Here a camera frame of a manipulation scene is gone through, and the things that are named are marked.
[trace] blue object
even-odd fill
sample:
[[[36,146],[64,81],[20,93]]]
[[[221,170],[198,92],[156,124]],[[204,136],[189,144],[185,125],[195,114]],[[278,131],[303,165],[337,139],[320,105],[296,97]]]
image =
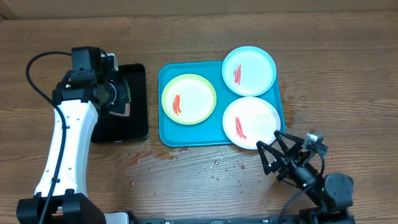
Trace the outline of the blue object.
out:
[[[242,97],[231,91],[221,74],[223,61],[174,63],[164,66],[159,72],[159,135],[164,144],[171,147],[210,146],[232,144],[223,130],[223,114],[227,106]],[[162,108],[162,92],[173,78],[183,74],[203,76],[214,86],[217,94],[216,108],[206,120],[198,124],[184,125],[172,121]],[[266,100],[278,112],[280,130],[285,131],[285,119],[280,98],[278,79],[259,98]]]

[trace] yellow-rimmed plate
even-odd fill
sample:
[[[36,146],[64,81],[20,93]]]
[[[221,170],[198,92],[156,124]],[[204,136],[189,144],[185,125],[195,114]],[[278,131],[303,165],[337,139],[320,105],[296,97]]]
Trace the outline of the yellow-rimmed plate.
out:
[[[200,75],[179,75],[169,81],[162,92],[165,114],[180,124],[197,124],[206,120],[215,106],[216,91]]]

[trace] wood grain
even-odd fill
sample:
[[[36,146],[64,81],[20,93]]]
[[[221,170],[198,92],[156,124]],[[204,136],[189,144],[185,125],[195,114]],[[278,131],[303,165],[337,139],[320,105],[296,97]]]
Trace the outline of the wood grain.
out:
[[[398,219],[397,11],[1,21],[0,43],[2,223],[16,223],[18,200],[32,196],[52,136],[53,109],[26,82],[26,63],[45,51],[85,45],[114,52],[120,64],[142,63],[147,72],[149,138],[90,147],[88,193],[104,212],[133,210],[139,218],[280,212],[297,191],[266,177],[255,151],[169,148],[159,138],[157,74],[164,65],[222,60],[236,47],[255,45],[276,62],[287,132],[323,131],[332,157],[325,173],[354,179],[357,222]],[[48,56],[31,75],[50,94],[70,67],[66,56]],[[310,206],[303,197],[287,213]]]

